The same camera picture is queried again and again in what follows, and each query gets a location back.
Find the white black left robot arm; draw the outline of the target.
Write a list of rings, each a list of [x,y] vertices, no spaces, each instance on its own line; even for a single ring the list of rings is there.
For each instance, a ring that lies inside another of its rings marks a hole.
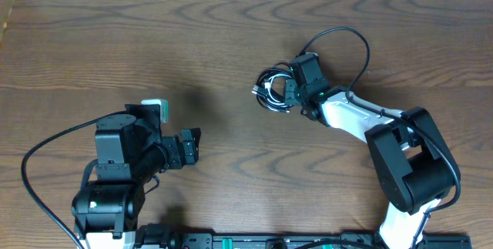
[[[147,99],[97,121],[97,158],[86,166],[72,201],[75,232],[84,248],[183,247],[182,234],[170,227],[138,225],[145,185],[199,159],[200,129],[163,136],[167,120],[167,102]]]

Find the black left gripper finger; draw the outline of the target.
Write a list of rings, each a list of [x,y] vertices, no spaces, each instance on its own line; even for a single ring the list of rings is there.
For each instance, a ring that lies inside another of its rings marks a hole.
[[[199,143],[201,137],[200,128],[190,128],[181,130],[181,137],[183,142],[194,142]]]
[[[194,141],[183,142],[186,164],[195,164],[199,159],[199,147]]]

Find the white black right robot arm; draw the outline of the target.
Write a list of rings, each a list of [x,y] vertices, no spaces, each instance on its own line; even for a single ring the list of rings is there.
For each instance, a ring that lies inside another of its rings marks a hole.
[[[315,53],[289,62],[292,76],[285,101],[305,115],[343,130],[367,144],[381,188],[389,201],[378,230],[386,248],[415,248],[431,213],[459,198],[460,171],[429,112],[388,109],[330,86]]]

